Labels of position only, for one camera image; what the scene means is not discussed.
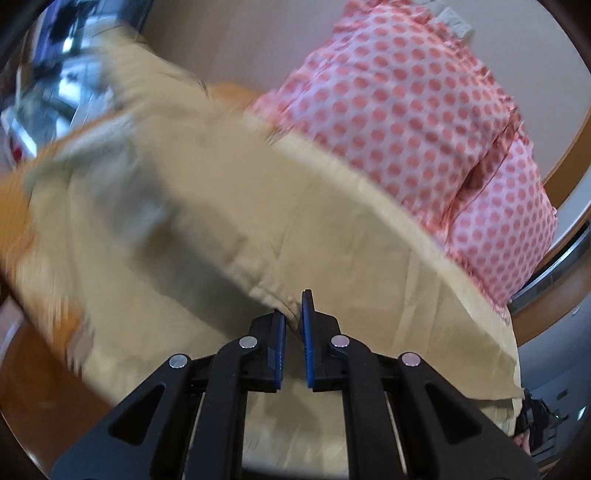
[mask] wooden edge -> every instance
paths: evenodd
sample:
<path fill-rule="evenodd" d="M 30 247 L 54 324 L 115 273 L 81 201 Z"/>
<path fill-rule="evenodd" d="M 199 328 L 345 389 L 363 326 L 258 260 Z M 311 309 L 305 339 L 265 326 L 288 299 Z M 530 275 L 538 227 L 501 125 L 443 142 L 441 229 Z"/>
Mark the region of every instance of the wooden edge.
<path fill-rule="evenodd" d="M 583 123 L 581 123 L 581 126 L 579 127 L 579 130 L 577 131 L 577 134 L 574 136 L 572 142 L 570 143 L 570 145 L 568 146 L 568 148 L 566 149 L 566 151 L 564 152 L 564 154 L 562 155 L 560 160 L 558 160 L 558 162 L 552 168 L 552 170 L 550 170 L 550 172 L 548 172 L 546 174 L 546 176 L 544 177 L 544 180 L 543 180 L 544 185 L 546 183 L 548 183 L 548 181 L 552 178 L 552 176 L 560 169 L 560 167 L 562 166 L 562 163 L 566 160 L 566 158 L 569 157 L 571 150 L 576 145 L 576 143 L 579 141 L 579 138 L 581 137 L 581 135 L 583 135 L 583 133 L 585 132 L 585 130 L 587 128 L 587 124 L 589 123 L 589 118 L 591 118 L 591 106 L 589 107 L 589 110 L 587 111 L 587 115 L 585 115 L 585 120 L 583 120 Z"/>
<path fill-rule="evenodd" d="M 591 71 L 591 37 L 582 27 L 583 19 L 589 17 L 588 2 L 579 2 L 576 5 L 572 2 L 566 5 L 558 0 L 538 0 L 538 2 L 558 22 Z M 556 208 L 564 203 L 591 166 L 591 155 L 588 154 L 591 149 L 590 116 L 591 108 L 568 150 L 544 179 L 548 198 Z"/>
<path fill-rule="evenodd" d="M 548 292 L 513 315 L 517 345 L 535 338 L 579 305 L 591 291 L 591 250 Z"/>
<path fill-rule="evenodd" d="M 544 188 L 550 203 L 559 208 L 579 184 L 591 166 L 590 111 L 578 137 L 555 169 L 544 180 Z"/>

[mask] tan fabric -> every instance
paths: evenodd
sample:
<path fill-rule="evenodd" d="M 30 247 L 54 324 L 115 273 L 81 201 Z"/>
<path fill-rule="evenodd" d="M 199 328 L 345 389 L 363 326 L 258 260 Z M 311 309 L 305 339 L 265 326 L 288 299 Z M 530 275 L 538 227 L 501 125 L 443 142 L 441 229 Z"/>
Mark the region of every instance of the tan fabric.
<path fill-rule="evenodd" d="M 42 248 L 94 334 L 88 382 L 120 400 L 168 355 L 208 355 L 243 334 L 261 304 L 295 327 L 301 291 L 312 288 L 343 332 L 378 353 L 418 352 L 511 428 L 513 402 L 492 401 L 521 395 L 512 330 L 412 218 L 295 134 L 270 145 L 267 125 L 228 112 L 116 31 L 107 45 L 135 143 L 176 213 L 129 249 L 89 199 L 85 176 L 37 183 Z M 306 388 L 301 350 L 290 335 L 284 388 L 249 397 L 245 462 L 344 475 L 340 398 Z"/>

